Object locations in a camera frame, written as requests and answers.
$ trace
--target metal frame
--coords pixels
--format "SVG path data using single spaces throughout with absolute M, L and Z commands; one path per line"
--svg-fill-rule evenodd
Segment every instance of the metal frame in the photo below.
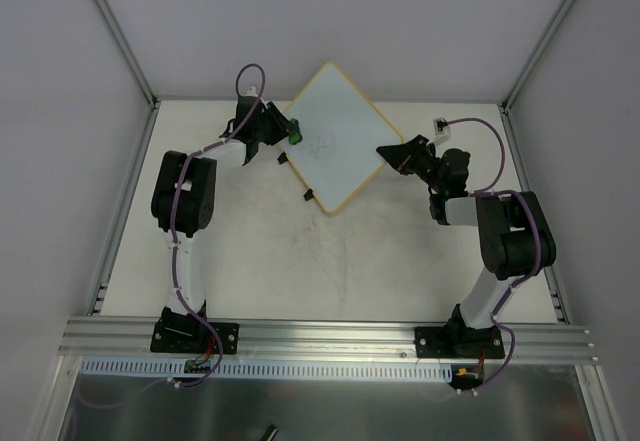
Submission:
M 591 428 L 598 441 L 626 441 L 600 366 L 576 366 Z
M 133 51 L 131 50 L 131 46 L 129 45 L 129 41 L 127 41 L 126 36 L 122 32 L 122 28 L 120 27 L 118 20 L 113 14 L 113 11 L 109 6 L 109 3 L 107 2 L 107 0 L 92 0 L 92 1 L 95 4 L 96 8 L 98 9 L 98 13 L 102 18 L 102 21 L 105 23 L 105 26 L 109 31 L 109 34 L 111 35 L 113 40 L 116 42 L 116 45 L 118 46 L 120 54 L 122 55 L 122 58 L 124 59 L 124 61 L 127 63 L 127 67 L 131 71 L 131 74 L 133 75 L 136 81 L 136 84 L 138 85 L 138 88 L 140 88 L 140 91 L 142 92 L 142 95 L 147 100 L 147 103 L 150 106 L 155 106 L 157 101 L 156 95 L 153 94 L 153 90 L 151 89 L 151 86 L 149 85 L 149 82 L 147 81 L 146 76 L 142 72 L 142 68 L 140 67 L 140 64 L 138 63 L 138 60 L 136 59 L 135 55 L 133 54 Z
M 511 107 L 513 106 L 516 99 L 524 89 L 525 85 L 527 84 L 527 81 L 529 80 L 529 77 L 533 73 L 536 66 L 538 66 L 538 64 L 544 57 L 545 53 L 547 52 L 547 49 L 549 48 L 549 46 L 557 36 L 560 26 L 562 26 L 564 21 L 567 19 L 567 16 L 575 6 L 576 1 L 577 0 L 560 1 L 560 4 L 558 5 L 553 15 L 551 16 L 551 19 L 547 23 L 547 26 L 545 27 L 542 33 L 542 36 L 540 36 L 540 39 L 538 40 L 535 47 L 533 48 L 533 51 L 531 52 L 529 59 L 527 59 L 527 62 L 525 63 L 524 68 L 518 75 L 518 79 L 516 80 L 513 88 L 511 89 L 509 96 L 507 96 L 507 99 L 504 102 L 504 108 L 507 114 L 509 113 L 509 111 L 511 111 Z
M 68 421 L 67 406 L 73 394 L 81 361 L 80 356 L 61 356 L 58 358 L 42 422 L 38 432 L 32 433 L 29 439 L 37 439 L 38 441 L 56 441 L 58 439 L 65 421 Z
M 111 316 L 71 318 L 59 354 L 166 357 L 166 354 L 149 351 L 156 321 L 154 318 Z M 238 358 L 394 363 L 415 363 L 418 360 L 413 332 L 416 323 L 233 322 L 240 324 Z M 441 323 L 419 325 L 442 326 Z M 514 331 L 518 340 L 514 364 L 595 365 L 598 362 L 590 333 L 582 326 L 521 324 L 514 326 Z M 504 342 L 510 346 L 510 340 L 505 339 Z M 460 364 L 464 360 L 441 358 L 433 362 Z M 487 360 L 492 364 L 502 362 Z
M 120 247 L 120 241 L 122 240 L 124 228 L 127 224 L 127 218 L 129 217 L 129 210 L 133 203 L 133 196 L 136 192 L 138 179 L 140 178 L 140 172 L 142 171 L 144 158 L 147 155 L 147 149 L 151 142 L 151 135 L 153 134 L 153 128 L 156 124 L 156 118 L 158 117 L 159 106 L 159 104 L 154 106 L 147 115 L 147 120 L 140 136 L 136 155 L 129 168 L 126 184 L 120 196 L 120 201 L 118 202 L 116 216 L 109 228 L 106 248 L 100 258 L 100 264 L 98 265 L 98 275 L 96 277 L 94 287 L 90 290 L 89 298 L 85 304 L 85 306 L 88 307 L 88 315 L 95 314 L 96 302 L 99 299 L 99 294 L 102 290 L 106 290 L 107 284 L 109 283 L 111 271 L 113 270 L 113 266 L 116 262 L 118 248 Z
M 115 40 L 139 89 L 151 106 L 151 112 L 141 135 L 138 152 L 131 165 L 118 213 L 111 226 L 107 246 L 100 261 L 96 286 L 88 303 L 91 305 L 89 314 L 92 314 L 93 308 L 96 307 L 95 300 L 98 293 L 107 287 L 159 107 L 158 98 L 153 93 L 109 3 L 107 0 L 92 1 Z M 576 0 L 561 1 L 501 109 L 504 129 L 523 189 L 530 189 L 530 186 L 518 149 L 513 123 L 509 117 L 510 109 L 575 3 Z M 547 269 L 545 273 L 550 291 L 557 298 L 559 319 L 570 323 L 571 310 L 559 276 L 554 269 Z M 156 355 L 149 351 L 155 321 L 151 318 L 89 315 L 71 318 L 59 348 L 60 357 L 55 376 L 47 389 L 48 400 L 42 404 L 41 412 L 36 418 L 42 421 L 37 431 L 37 439 L 58 438 L 65 422 L 66 408 L 73 393 L 83 356 L 135 356 L 141 359 L 166 357 L 167 355 Z M 415 323 L 256 320 L 236 320 L 235 322 L 241 324 L 237 359 L 266 360 L 283 365 L 300 361 L 352 364 L 367 361 L 394 365 L 418 362 L 433 364 L 461 362 L 461 360 L 448 359 L 417 360 L 413 344 Z M 613 410 L 588 329 L 570 324 L 518 325 L 514 331 L 518 343 L 512 360 L 513 364 L 575 366 L 596 439 L 598 441 L 626 439 Z M 505 339 L 505 343 L 509 344 L 510 340 Z M 487 362 L 499 364 L 501 361 Z

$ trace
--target enclosure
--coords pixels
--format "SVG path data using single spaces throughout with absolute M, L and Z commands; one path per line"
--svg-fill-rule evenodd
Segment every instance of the enclosure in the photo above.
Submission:
M 636 439 L 634 1 L 0 0 L 3 439 Z M 389 166 L 328 214 L 266 146 L 218 174 L 200 238 L 237 353 L 193 389 L 162 381 L 193 358 L 149 349 L 164 153 L 218 139 L 247 63 L 286 114 L 329 62 L 404 141 L 481 118 L 505 143 L 495 188 L 538 196 L 557 261 L 505 306 L 514 355 L 477 396 L 414 331 L 471 291 L 476 230 L 440 226 Z M 443 147 L 471 153 L 471 189 L 500 165 L 482 126 Z

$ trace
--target metal plate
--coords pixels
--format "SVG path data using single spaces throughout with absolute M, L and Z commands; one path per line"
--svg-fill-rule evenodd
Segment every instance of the metal plate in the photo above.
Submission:
M 80 379 L 95 403 L 129 399 L 149 383 Z M 156 386 L 125 409 L 73 410 L 75 441 L 255 441 L 269 424 L 277 441 L 592 439 L 572 367 L 514 366 L 477 397 L 433 383 L 211 379 L 191 390 Z
M 158 356 L 149 351 L 155 321 L 154 318 L 110 316 L 71 318 L 60 354 Z M 242 329 L 239 357 L 406 363 L 417 360 L 415 323 L 234 321 Z M 438 328 L 441 324 L 420 323 L 420 326 Z M 517 338 L 513 364 L 593 365 L 598 362 L 593 339 L 584 327 L 520 324 L 514 325 L 513 329 Z M 505 339 L 504 344 L 508 349 L 510 340 Z M 462 362 L 447 358 L 438 361 Z M 487 362 L 497 364 L 501 361 Z

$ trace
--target gray wall panel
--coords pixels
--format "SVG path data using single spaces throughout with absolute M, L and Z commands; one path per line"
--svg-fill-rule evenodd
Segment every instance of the gray wall panel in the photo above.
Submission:
M 580 0 L 514 110 L 575 321 L 597 337 L 629 439 L 640 439 L 639 1 Z
M 290 99 L 325 61 L 375 99 L 501 101 L 560 0 L 109 0 L 159 95 Z
M 19 440 L 82 313 L 147 106 L 90 0 L 0 0 L 0 21 L 0 438 Z

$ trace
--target whiteboard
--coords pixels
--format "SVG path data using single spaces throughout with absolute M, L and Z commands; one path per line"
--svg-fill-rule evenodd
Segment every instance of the whiteboard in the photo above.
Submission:
M 276 103 L 284 109 L 288 103 Z M 490 104 L 377 103 L 407 139 L 430 138 L 432 120 L 478 116 L 502 136 Z M 160 315 L 171 283 L 170 259 L 150 203 L 162 156 L 211 142 L 235 113 L 234 101 L 163 101 L 140 173 L 102 314 Z M 471 153 L 470 189 L 486 186 L 500 165 L 493 134 L 452 127 L 443 145 Z M 335 216 L 314 201 L 276 147 L 220 173 L 213 219 L 202 231 L 207 313 L 216 318 L 444 322 L 482 270 L 478 230 L 440 226 L 429 215 L 427 186 L 389 166 Z M 507 146 L 497 189 L 518 181 Z M 505 323 L 555 323 L 544 275 L 519 288 Z
M 337 213 L 384 166 L 378 146 L 400 144 L 400 132 L 340 67 L 329 62 L 286 110 L 303 140 L 280 147 L 322 209 Z

